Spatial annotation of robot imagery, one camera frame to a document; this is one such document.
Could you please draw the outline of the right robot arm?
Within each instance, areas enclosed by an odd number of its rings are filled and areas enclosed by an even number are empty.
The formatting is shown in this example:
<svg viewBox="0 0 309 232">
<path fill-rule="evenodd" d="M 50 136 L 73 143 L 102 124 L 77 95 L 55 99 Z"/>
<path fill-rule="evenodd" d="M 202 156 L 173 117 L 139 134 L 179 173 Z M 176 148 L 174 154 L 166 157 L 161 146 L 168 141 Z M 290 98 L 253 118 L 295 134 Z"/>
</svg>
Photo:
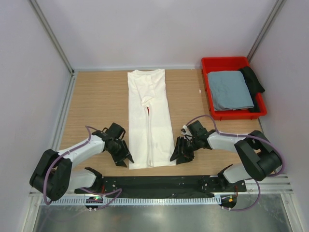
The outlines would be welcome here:
<svg viewBox="0 0 309 232">
<path fill-rule="evenodd" d="M 183 135 L 176 140 L 170 161 L 177 164 L 191 162 L 194 152 L 200 149 L 227 150 L 237 153 L 241 163 L 231 164 L 217 174 L 217 184 L 222 191 L 229 191 L 238 181 L 262 181 L 283 165 L 282 159 L 264 134 L 255 130 L 249 134 L 228 134 L 207 130 L 196 120 L 185 125 Z"/>
</svg>

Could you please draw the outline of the white t shirt red print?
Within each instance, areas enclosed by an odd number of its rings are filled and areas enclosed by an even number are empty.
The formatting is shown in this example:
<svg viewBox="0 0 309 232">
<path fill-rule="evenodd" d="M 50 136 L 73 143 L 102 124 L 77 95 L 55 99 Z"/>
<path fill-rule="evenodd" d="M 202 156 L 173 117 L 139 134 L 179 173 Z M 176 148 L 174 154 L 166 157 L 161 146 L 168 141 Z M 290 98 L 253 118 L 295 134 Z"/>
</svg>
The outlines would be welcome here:
<svg viewBox="0 0 309 232">
<path fill-rule="evenodd" d="M 129 169 L 175 166 L 165 70 L 127 74 Z"/>
</svg>

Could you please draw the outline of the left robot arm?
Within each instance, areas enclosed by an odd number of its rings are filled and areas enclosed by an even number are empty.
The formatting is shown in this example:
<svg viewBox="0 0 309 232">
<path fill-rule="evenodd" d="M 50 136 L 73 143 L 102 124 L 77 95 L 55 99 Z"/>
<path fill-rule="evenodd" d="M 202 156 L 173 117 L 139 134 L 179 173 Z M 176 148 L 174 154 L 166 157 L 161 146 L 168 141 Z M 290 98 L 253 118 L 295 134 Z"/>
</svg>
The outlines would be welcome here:
<svg viewBox="0 0 309 232">
<path fill-rule="evenodd" d="M 112 123 L 108 128 L 96 130 L 87 127 L 88 137 L 69 148 L 43 152 L 29 180 L 30 185 L 43 194 L 43 201 L 50 205 L 62 198 L 68 190 L 101 194 L 103 176 L 93 168 L 74 171 L 74 168 L 102 152 L 108 152 L 116 166 L 126 167 L 125 160 L 133 161 L 124 141 L 125 129 Z"/>
</svg>

